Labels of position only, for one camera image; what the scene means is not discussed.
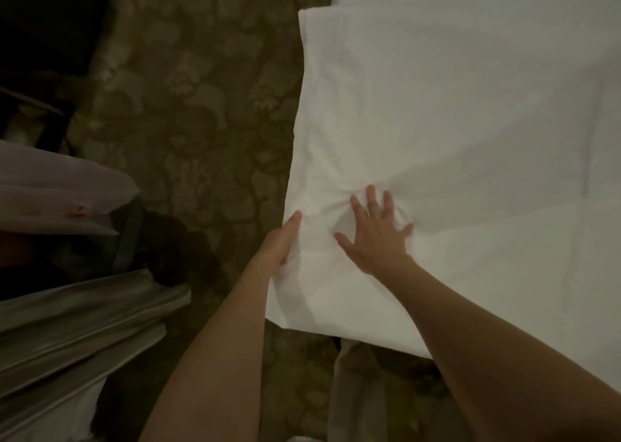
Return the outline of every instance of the bare skin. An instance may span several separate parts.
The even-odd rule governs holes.
[[[356,238],[335,239],[408,311],[479,439],[621,441],[621,395],[542,342],[465,299],[406,252],[394,202],[352,196]],[[269,279],[286,260],[301,214],[268,234],[159,396],[141,442],[254,441],[259,422]]]

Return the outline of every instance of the floral pattern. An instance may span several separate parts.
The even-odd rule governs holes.
[[[136,180],[147,242],[173,252],[153,267],[178,263],[192,285],[168,336],[109,378],[102,437],[137,440],[176,361],[280,225],[304,69],[297,11],[329,3],[112,0],[90,76],[62,80],[58,96],[78,104],[70,142]],[[325,439],[336,355],[329,337],[267,323],[260,440]],[[426,361],[391,355],[414,369],[387,371],[391,439],[419,440],[415,393],[429,388],[416,382],[446,391],[429,365],[412,367]]]

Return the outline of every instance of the person's left arm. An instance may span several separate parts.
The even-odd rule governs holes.
[[[159,395],[140,442],[255,441],[268,285],[298,232],[296,212],[268,234]]]

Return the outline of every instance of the hand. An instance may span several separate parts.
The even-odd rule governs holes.
[[[282,228],[270,231],[265,236],[255,258],[264,261],[272,274],[276,273],[279,265],[286,264],[291,242],[298,234],[301,222],[302,212],[298,210],[293,213],[293,216],[287,220]]]
[[[406,238],[414,231],[414,224],[408,224],[401,231],[395,228],[390,192],[384,192],[384,209],[379,208],[374,186],[366,188],[368,211],[356,195],[352,195],[351,201],[356,218],[356,239],[352,243],[343,233],[335,233],[334,238],[362,272],[377,275],[396,261],[411,260],[406,251]]]

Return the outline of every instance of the forearm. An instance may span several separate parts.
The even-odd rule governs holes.
[[[141,442],[256,440],[270,274],[251,261],[175,368]]]
[[[480,436],[541,440],[579,423],[618,430],[621,395],[414,261],[379,277],[404,305]]]

